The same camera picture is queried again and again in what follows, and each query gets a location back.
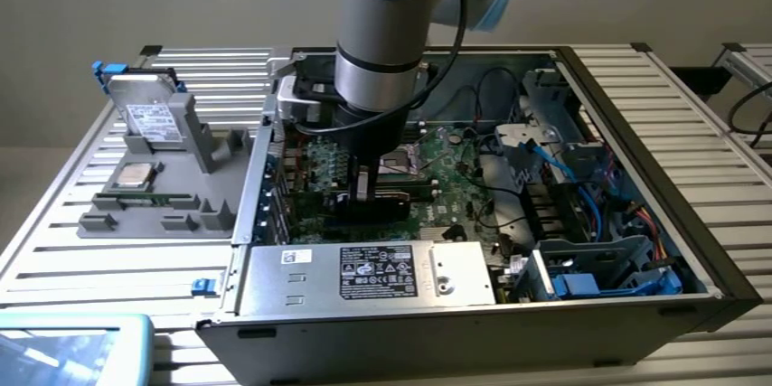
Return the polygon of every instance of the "hard drive label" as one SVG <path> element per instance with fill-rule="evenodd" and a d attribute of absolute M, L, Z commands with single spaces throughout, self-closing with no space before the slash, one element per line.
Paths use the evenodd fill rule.
<path fill-rule="evenodd" d="M 178 123 L 166 104 L 127 104 L 126 108 L 148 142 L 183 142 Z"/>
<path fill-rule="evenodd" d="M 418 297 L 412 246 L 340 248 L 340 296 L 347 300 Z"/>

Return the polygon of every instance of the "workbench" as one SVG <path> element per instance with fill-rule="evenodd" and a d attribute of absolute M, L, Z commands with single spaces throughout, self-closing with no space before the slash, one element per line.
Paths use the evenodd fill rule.
<path fill-rule="evenodd" d="M 634 367 L 390 384 L 772 384 L 772 169 L 652 52 L 574 48 L 767 304 L 719 332 L 683 336 Z M 202 122 L 255 127 L 272 90 L 268 56 L 267 49 L 164 49 L 152 66 L 176 69 Z M 108 104 L 0 257 L 0 307 L 146 313 L 156 327 L 151 383 L 236 384 L 191 329 L 194 316 L 220 304 L 191 297 L 191 283 L 223 273 L 231 241 L 76 236 L 123 156 L 124 132 Z"/>

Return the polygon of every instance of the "black wire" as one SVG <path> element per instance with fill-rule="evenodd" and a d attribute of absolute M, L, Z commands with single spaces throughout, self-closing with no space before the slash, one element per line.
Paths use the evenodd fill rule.
<path fill-rule="evenodd" d="M 504 72 L 510 78 L 512 79 L 512 107 L 515 107 L 515 105 L 518 104 L 518 99 L 520 97 L 520 80 L 518 79 L 518 77 L 515 76 L 515 73 L 510 71 L 510 69 L 504 68 L 504 67 L 494 67 L 490 70 L 487 70 L 483 73 L 483 76 L 480 76 L 480 80 L 478 81 L 476 84 L 476 94 L 478 94 L 478 104 L 479 100 L 480 100 L 480 95 L 483 94 L 483 84 L 486 83 L 486 79 L 487 76 L 490 76 L 494 72 Z M 480 104 L 480 117 L 483 117 L 483 105 Z"/>
<path fill-rule="evenodd" d="M 338 94 L 322 94 L 318 92 L 307 94 L 300 98 L 308 101 L 319 101 L 320 103 L 343 104 L 347 102 Z"/>
<path fill-rule="evenodd" d="M 496 151 L 490 144 L 491 139 L 495 139 L 496 135 L 490 134 L 480 137 L 480 144 L 478 146 L 478 154 L 479 155 L 503 155 L 502 151 Z M 483 146 L 487 146 L 488 151 L 483 151 Z"/>
<path fill-rule="evenodd" d="M 432 82 L 432 80 L 436 77 L 436 73 L 438 73 L 438 68 L 436 68 L 436 65 L 432 63 L 432 64 L 430 64 L 430 68 L 428 68 L 427 73 L 426 73 L 426 82 L 427 83 Z M 411 110 L 416 110 L 418 108 L 420 108 L 424 105 L 424 103 L 430 99 L 430 95 L 431 94 L 426 94 L 426 97 L 411 106 Z"/>
<path fill-rule="evenodd" d="M 462 93 L 468 90 L 472 95 L 475 96 L 475 117 L 483 117 L 483 105 L 480 104 L 480 94 L 478 93 L 478 89 L 472 85 L 463 85 L 460 88 L 456 89 L 454 92 L 454 96 L 451 101 L 456 99 L 462 95 Z"/>
<path fill-rule="evenodd" d="M 411 99 L 411 101 L 404 103 L 398 108 L 392 108 L 388 112 L 379 113 L 374 117 L 367 118 L 362 121 L 358 121 L 352 124 L 344 125 L 342 127 L 316 128 L 316 127 L 304 126 L 303 124 L 296 124 L 298 131 L 306 135 L 315 135 L 315 136 L 324 135 L 324 136 L 327 136 L 327 135 L 332 135 L 335 133 L 343 133 L 344 131 L 351 131 L 351 130 L 362 128 L 362 127 L 370 127 L 372 125 L 383 123 L 384 121 L 387 121 L 388 119 L 391 119 L 396 115 L 402 114 L 404 112 L 404 110 L 410 110 L 410 108 L 415 104 L 426 101 L 426 99 L 428 99 L 430 94 L 435 90 L 436 86 L 446 79 L 446 76 L 448 75 L 450 69 L 454 66 L 454 63 L 456 62 L 456 58 L 459 58 L 459 52 L 462 51 L 462 45 L 463 45 L 463 37 L 467 33 L 467 14 L 468 14 L 467 0 L 459 0 L 459 23 L 458 23 L 459 27 L 456 29 L 456 39 L 454 40 L 454 45 L 452 45 L 452 48 L 450 50 L 448 63 L 446 64 L 443 69 L 436 74 L 435 79 L 427 83 L 426 88 L 422 91 L 419 91 L 419 93 Z"/>
<path fill-rule="evenodd" d="M 503 227 L 512 225 L 514 223 L 522 221 L 526 219 L 526 216 L 520 216 L 518 219 L 512 219 L 511 221 L 508 221 L 507 223 L 503 223 L 502 225 L 488 225 L 487 223 L 483 223 L 483 221 L 480 220 L 480 215 L 478 214 L 478 218 L 476 218 L 476 222 L 478 224 L 483 227 L 483 228 L 488 228 L 491 230 L 500 230 Z"/>
<path fill-rule="evenodd" d="M 767 126 L 770 125 L 770 122 L 772 122 L 772 112 L 770 112 L 770 114 L 767 115 L 767 118 L 764 120 L 764 122 L 762 123 L 762 125 L 759 126 L 759 131 L 767 131 Z M 756 147 L 756 145 L 759 145 L 759 142 L 762 141 L 762 136 L 764 134 L 762 133 L 756 133 L 756 137 L 754 138 L 754 141 L 751 142 L 751 148 Z"/>
<path fill-rule="evenodd" d="M 475 182 L 472 180 L 472 178 L 470 178 L 464 173 L 462 173 L 462 171 L 459 172 L 459 174 L 462 174 L 463 179 L 467 180 L 470 182 L 470 184 L 474 185 L 475 187 L 486 189 L 491 192 L 504 192 L 504 193 L 511 194 L 516 198 L 520 198 L 520 193 L 518 193 L 515 190 L 504 189 L 502 187 L 491 187 L 490 185 L 480 184 L 480 183 Z"/>
<path fill-rule="evenodd" d="M 739 128 L 735 125 L 735 115 L 738 115 L 738 110 L 740 110 L 740 108 L 746 105 L 746 103 L 748 103 L 748 101 L 751 101 L 754 99 L 754 97 L 756 95 L 763 94 L 764 92 L 767 92 L 770 89 L 772 89 L 772 81 L 768 82 L 766 85 L 762 85 L 759 88 L 756 88 L 755 90 L 751 91 L 751 93 L 748 95 L 746 95 L 740 101 L 738 101 L 735 103 L 735 105 L 732 106 L 732 108 L 728 110 L 728 127 L 731 128 L 732 131 L 738 132 L 738 133 L 743 133 L 744 135 L 758 135 L 758 136 L 766 136 L 766 135 L 772 135 L 772 130 L 770 131 L 764 131 L 764 129 L 759 129 L 759 130 L 746 130 L 744 128 Z"/>

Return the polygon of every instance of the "gray wall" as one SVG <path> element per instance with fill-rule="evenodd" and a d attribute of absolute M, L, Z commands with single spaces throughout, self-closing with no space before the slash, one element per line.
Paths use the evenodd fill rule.
<path fill-rule="evenodd" d="M 104 104 L 95 60 L 167 46 L 332 44 L 339 0 L 0 0 L 0 146 L 72 146 Z M 452 30 L 436 28 L 432 42 Z M 468 42 L 648 42 L 708 62 L 724 41 L 772 42 L 772 0 L 514 0 Z"/>

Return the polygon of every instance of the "light blue robot joint cap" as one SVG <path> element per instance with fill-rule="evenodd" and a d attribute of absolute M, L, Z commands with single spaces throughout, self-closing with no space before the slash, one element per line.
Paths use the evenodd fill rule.
<path fill-rule="evenodd" d="M 476 24 L 472 30 L 492 32 L 499 25 L 502 17 L 504 16 L 504 11 L 507 11 L 508 4 L 510 0 L 495 0 L 486 12 L 486 15 L 483 15 L 480 22 Z"/>

